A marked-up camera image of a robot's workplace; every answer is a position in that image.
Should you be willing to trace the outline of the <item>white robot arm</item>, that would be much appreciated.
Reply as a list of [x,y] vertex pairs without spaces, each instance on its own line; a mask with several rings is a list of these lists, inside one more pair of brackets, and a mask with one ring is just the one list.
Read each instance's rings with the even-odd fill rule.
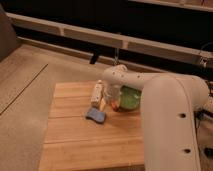
[[142,92],[145,171],[201,171],[194,114],[210,94],[202,78],[130,72],[118,65],[106,69],[103,80],[110,88],[128,86]]

